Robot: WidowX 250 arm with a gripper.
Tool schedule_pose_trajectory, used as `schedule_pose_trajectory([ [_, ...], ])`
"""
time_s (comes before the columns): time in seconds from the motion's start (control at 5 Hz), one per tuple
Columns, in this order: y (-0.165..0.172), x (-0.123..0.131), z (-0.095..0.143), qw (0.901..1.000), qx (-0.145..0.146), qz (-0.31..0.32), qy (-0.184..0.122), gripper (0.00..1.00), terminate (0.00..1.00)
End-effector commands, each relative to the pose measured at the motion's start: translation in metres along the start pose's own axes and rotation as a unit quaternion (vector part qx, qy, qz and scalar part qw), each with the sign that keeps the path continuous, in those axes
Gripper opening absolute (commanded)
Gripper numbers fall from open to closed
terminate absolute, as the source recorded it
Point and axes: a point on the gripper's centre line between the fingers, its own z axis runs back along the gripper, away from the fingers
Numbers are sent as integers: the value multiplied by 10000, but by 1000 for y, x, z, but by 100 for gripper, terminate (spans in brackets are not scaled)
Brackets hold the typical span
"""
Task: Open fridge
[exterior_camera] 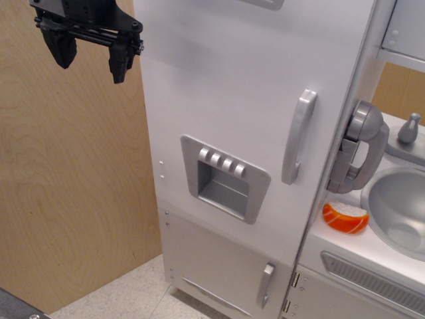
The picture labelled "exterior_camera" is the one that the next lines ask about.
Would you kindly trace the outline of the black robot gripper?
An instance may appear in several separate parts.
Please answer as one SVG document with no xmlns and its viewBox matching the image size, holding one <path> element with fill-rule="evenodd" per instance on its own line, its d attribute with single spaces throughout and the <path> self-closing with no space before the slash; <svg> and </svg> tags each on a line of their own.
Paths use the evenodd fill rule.
<svg viewBox="0 0 425 319">
<path fill-rule="evenodd" d="M 76 39 L 109 47 L 114 84 L 123 83 L 134 56 L 143 50 L 143 25 L 115 1 L 30 1 L 36 26 L 56 63 L 67 69 L 76 53 Z"/>
</svg>

